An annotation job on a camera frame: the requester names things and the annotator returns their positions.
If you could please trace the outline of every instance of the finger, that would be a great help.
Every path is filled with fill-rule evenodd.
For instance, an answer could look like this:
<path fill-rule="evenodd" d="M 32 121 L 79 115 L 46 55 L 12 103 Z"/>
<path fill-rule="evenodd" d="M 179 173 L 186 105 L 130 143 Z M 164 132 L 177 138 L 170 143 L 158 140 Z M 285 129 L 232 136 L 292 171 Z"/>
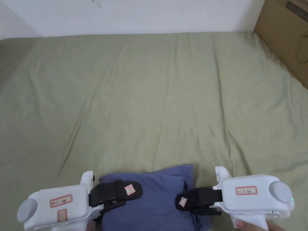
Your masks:
<path fill-rule="evenodd" d="M 95 230 L 95 222 L 91 221 L 87 224 L 87 230 L 86 231 L 94 231 Z"/>
<path fill-rule="evenodd" d="M 259 226 L 256 226 L 256 225 L 253 225 L 253 224 L 241 221 L 241 220 L 236 220 L 235 223 L 236 223 L 236 226 L 242 231 L 265 231 Z"/>
<path fill-rule="evenodd" d="M 284 228 L 281 228 L 270 221 L 267 221 L 267 226 L 269 227 L 270 231 L 286 231 Z"/>

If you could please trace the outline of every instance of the white plastic housing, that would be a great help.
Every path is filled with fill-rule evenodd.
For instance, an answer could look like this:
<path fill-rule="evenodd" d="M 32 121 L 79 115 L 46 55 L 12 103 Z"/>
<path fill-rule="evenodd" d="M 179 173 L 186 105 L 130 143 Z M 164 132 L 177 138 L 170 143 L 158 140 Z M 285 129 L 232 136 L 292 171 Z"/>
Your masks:
<path fill-rule="evenodd" d="M 103 205 L 89 206 L 92 188 L 93 172 L 88 171 L 82 175 L 80 185 L 35 192 L 19 207 L 18 220 L 24 223 L 26 231 L 85 231 L 87 223 L 97 218 L 103 209 Z"/>
<path fill-rule="evenodd" d="M 240 219 L 268 230 L 265 219 L 288 218 L 295 203 L 290 188 L 275 176 L 254 175 L 231 178 L 228 170 L 216 167 L 222 202 L 212 207 L 222 209 L 235 220 Z"/>

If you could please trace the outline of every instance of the label sticker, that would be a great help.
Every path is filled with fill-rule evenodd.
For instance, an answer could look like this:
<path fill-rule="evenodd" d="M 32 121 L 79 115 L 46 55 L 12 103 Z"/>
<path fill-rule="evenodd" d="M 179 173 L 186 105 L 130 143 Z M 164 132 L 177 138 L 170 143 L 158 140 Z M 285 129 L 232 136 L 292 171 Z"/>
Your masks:
<path fill-rule="evenodd" d="M 67 221 L 67 210 L 59 210 L 58 211 L 58 223 Z"/>
<path fill-rule="evenodd" d="M 133 187 L 132 184 L 126 186 L 124 189 L 125 189 L 126 194 L 127 194 L 128 196 L 129 196 L 129 195 L 132 195 L 134 192 L 136 192 L 136 190 L 134 189 L 134 187 Z"/>
<path fill-rule="evenodd" d="M 179 204 L 180 204 L 180 206 L 182 206 L 182 207 L 184 208 L 186 202 L 187 202 L 187 199 L 184 198 L 184 197 L 182 197 L 181 200 L 180 200 L 180 202 L 179 202 Z"/>
<path fill-rule="evenodd" d="M 72 195 L 66 195 L 59 198 L 52 199 L 50 201 L 50 207 L 57 207 L 60 205 L 64 205 L 73 201 Z"/>
<path fill-rule="evenodd" d="M 237 195 L 254 195 L 258 194 L 256 186 L 247 186 L 247 187 L 237 187 L 236 188 Z"/>

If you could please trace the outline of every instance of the blue cloth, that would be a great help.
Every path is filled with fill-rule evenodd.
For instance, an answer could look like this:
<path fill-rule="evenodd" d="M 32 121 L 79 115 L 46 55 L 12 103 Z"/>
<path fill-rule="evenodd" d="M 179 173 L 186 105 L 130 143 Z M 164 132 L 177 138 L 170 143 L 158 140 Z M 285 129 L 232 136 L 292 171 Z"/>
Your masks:
<path fill-rule="evenodd" d="M 212 222 L 208 216 L 190 215 L 175 207 L 176 196 L 195 187 L 193 165 L 152 173 L 113 173 L 103 176 L 99 182 L 109 183 L 119 179 L 139 182 L 143 195 L 105 213 L 102 231 L 205 231 L 211 228 Z"/>

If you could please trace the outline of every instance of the wrinkled sheet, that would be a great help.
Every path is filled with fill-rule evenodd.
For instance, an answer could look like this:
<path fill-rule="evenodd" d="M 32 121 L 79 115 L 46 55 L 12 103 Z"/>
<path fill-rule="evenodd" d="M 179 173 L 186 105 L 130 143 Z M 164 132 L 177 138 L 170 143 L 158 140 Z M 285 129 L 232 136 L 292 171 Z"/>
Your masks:
<path fill-rule="evenodd" d="M 0 41 L 0 230 L 43 188 L 193 164 L 197 186 L 270 174 L 308 230 L 308 92 L 254 33 Z M 228 215 L 213 230 L 233 230 Z"/>

